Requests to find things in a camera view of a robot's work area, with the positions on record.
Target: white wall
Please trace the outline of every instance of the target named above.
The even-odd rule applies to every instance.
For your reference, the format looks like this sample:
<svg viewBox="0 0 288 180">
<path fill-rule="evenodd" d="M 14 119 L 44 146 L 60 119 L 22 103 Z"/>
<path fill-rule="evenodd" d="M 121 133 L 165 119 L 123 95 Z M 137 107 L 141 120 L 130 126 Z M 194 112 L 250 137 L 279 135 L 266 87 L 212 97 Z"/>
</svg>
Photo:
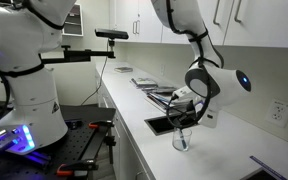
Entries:
<svg viewBox="0 0 288 180">
<path fill-rule="evenodd" d="M 247 98 L 224 110 L 288 141 L 288 123 L 280 128 L 265 121 L 273 98 L 288 102 L 288 49 L 217 47 L 225 58 L 225 68 L 245 72 L 252 82 Z M 127 44 L 127 61 L 176 85 L 184 85 L 184 76 L 193 61 L 189 45 Z M 160 66 L 165 64 L 161 76 Z"/>
<path fill-rule="evenodd" d="M 93 51 L 106 51 L 106 38 L 95 36 L 96 28 L 109 27 L 109 1 L 108 0 L 78 0 L 77 4 L 82 7 L 84 36 L 70 37 L 63 36 L 62 44 L 71 45 L 72 50 L 91 49 Z M 115 47 L 119 52 L 117 59 L 108 61 L 123 60 L 124 49 Z M 63 57 L 62 49 L 58 48 L 50 53 L 42 55 L 43 58 Z M 104 61 L 105 57 L 92 57 L 91 62 L 68 63 L 47 65 L 54 68 L 58 97 L 61 104 L 80 105 L 90 94 L 95 91 L 95 62 Z M 96 104 L 96 96 L 90 98 L 86 104 Z"/>
</svg>

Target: white countertop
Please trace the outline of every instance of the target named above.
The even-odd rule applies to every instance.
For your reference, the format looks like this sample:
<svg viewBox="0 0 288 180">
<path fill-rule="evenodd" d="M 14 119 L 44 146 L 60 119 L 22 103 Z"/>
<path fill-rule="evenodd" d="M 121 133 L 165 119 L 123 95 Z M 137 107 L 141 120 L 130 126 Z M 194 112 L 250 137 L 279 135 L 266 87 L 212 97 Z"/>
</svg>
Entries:
<svg viewBox="0 0 288 180">
<path fill-rule="evenodd" d="M 130 73 L 114 71 L 120 66 L 129 65 L 108 63 L 103 82 L 157 180 L 241 179 L 260 168 L 250 156 L 288 179 L 288 142 L 225 111 L 220 112 L 215 129 L 190 128 L 192 138 L 188 152 L 174 149 L 172 133 L 155 136 L 144 122 L 164 114 L 144 100 L 145 94 L 129 82 L 131 78 L 150 75 L 137 68 Z M 102 64 L 97 64 L 96 69 L 101 72 Z"/>
</svg>

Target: metal breadboard table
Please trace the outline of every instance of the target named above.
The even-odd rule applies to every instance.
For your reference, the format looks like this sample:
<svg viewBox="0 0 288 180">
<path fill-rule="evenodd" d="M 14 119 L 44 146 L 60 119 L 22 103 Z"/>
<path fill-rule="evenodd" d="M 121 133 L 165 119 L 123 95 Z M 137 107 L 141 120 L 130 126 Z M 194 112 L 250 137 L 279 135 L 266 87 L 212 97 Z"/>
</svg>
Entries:
<svg viewBox="0 0 288 180">
<path fill-rule="evenodd" d="M 38 154 L 31 153 L 28 158 L 10 153 L 0 154 L 0 179 L 66 179 L 56 175 L 61 164 L 96 159 L 109 128 L 101 126 L 95 132 L 88 128 L 88 123 L 112 120 L 115 109 L 61 106 L 61 111 L 65 120 L 81 120 L 82 126 L 76 130 L 69 130 L 60 141 L 38 150 Z M 35 161 L 30 159 L 38 160 L 39 163 L 33 163 Z"/>
</svg>

